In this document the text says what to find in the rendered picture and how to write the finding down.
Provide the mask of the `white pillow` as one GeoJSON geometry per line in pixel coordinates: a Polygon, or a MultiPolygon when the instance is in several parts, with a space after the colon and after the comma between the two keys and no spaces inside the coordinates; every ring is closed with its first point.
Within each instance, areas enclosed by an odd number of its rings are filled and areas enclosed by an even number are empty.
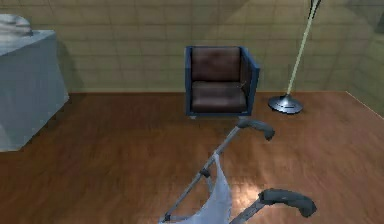
{"type": "Polygon", "coordinates": [[[0,14],[0,35],[31,36],[30,22],[17,14],[0,14]]]}

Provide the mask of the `silver floor lamp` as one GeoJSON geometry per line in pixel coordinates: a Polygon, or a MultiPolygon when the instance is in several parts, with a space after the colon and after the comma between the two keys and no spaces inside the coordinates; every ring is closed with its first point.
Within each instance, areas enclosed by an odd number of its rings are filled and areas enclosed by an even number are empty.
{"type": "Polygon", "coordinates": [[[310,33],[310,29],[312,27],[313,20],[316,15],[316,11],[319,8],[321,2],[322,0],[310,0],[310,13],[308,15],[307,24],[303,32],[303,37],[300,43],[298,54],[296,56],[296,61],[291,73],[287,91],[284,95],[271,97],[268,100],[268,106],[274,111],[278,111],[284,114],[298,114],[303,109],[303,105],[292,97],[291,92],[293,89],[294,81],[296,80],[299,65],[304,53],[305,45],[310,33]]]}

